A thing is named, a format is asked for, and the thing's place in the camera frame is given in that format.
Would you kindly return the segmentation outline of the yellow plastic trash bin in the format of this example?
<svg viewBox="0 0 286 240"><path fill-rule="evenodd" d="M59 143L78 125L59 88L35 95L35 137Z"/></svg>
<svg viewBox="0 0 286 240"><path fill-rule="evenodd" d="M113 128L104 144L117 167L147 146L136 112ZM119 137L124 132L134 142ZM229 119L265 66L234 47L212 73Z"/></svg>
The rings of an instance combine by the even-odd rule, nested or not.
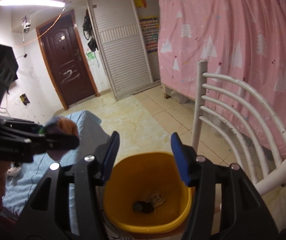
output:
<svg viewBox="0 0 286 240"><path fill-rule="evenodd" d="M112 170L103 211L113 226L141 234L165 234L188 218L193 189L181 180L174 156L149 152L126 157Z"/></svg>

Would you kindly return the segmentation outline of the light blue bed quilt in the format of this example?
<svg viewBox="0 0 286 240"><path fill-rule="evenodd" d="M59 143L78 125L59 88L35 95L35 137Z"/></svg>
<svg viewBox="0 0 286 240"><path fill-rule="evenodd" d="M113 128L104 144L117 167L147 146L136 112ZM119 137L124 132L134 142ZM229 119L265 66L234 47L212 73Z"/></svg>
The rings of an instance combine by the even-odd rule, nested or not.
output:
<svg viewBox="0 0 286 240"><path fill-rule="evenodd" d="M22 163L6 180L3 205L14 220L16 239L131 239L108 221L104 185L119 150L117 132L107 134L88 111L69 117L80 144L46 151Z"/></svg>

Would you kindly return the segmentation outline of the dark brown wooden door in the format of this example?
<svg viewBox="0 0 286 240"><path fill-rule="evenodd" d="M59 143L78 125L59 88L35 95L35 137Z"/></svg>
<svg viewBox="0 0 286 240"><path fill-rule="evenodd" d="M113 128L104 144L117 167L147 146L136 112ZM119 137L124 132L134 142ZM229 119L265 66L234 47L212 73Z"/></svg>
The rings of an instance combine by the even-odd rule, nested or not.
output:
<svg viewBox="0 0 286 240"><path fill-rule="evenodd" d="M84 53L73 10L36 27L40 51L65 110L92 96L99 96Z"/></svg>

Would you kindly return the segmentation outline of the black hanging bags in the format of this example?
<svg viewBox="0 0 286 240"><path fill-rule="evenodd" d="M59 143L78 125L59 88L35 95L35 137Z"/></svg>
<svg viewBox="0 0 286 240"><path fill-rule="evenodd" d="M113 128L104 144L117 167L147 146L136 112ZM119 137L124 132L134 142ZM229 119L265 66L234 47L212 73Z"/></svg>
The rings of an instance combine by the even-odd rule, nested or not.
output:
<svg viewBox="0 0 286 240"><path fill-rule="evenodd" d="M93 26L91 24L90 16L88 9L86 9L86 15L84 16L84 22L83 22L83 35L88 41L88 47L89 49L95 53L99 48L97 46L97 42L94 35Z"/></svg>

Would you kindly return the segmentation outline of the ceiling tube light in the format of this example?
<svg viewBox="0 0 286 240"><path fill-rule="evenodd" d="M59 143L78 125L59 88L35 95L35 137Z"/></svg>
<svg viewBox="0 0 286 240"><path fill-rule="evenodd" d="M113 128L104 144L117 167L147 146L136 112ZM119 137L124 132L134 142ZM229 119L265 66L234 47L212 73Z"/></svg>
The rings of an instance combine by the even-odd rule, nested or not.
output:
<svg viewBox="0 0 286 240"><path fill-rule="evenodd" d="M1 0L0 6L2 7L44 6L44 7L63 8L65 7L65 3L60 2L60 1L54 1L54 0Z"/></svg>

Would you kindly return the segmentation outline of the white louvered wardrobe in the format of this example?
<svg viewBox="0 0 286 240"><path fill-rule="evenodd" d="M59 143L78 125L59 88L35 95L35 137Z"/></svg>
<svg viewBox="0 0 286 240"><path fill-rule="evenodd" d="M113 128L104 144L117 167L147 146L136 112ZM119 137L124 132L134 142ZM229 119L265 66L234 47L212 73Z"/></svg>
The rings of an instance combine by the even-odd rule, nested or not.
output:
<svg viewBox="0 0 286 240"><path fill-rule="evenodd" d="M88 0L90 16L116 100L159 82L157 63L148 56L134 0Z"/></svg>

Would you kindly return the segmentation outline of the pink tree-print curtain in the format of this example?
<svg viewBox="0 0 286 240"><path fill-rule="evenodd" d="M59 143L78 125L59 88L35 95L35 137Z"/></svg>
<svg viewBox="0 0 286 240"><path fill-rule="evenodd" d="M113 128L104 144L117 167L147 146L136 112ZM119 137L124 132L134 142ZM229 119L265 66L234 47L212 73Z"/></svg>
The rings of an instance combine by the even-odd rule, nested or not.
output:
<svg viewBox="0 0 286 240"><path fill-rule="evenodd" d="M161 82L195 97L197 63L255 88L286 127L286 0L159 0Z"/></svg>

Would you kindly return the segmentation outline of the colourful wall chart poster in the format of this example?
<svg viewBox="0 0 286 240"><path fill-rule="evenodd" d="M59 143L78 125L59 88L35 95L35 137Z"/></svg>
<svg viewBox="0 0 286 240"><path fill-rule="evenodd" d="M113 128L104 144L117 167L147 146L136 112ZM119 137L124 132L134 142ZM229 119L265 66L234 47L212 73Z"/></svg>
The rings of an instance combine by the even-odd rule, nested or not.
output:
<svg viewBox="0 0 286 240"><path fill-rule="evenodd" d="M159 18L157 16L141 17L140 26L147 53L157 52L159 39Z"/></svg>

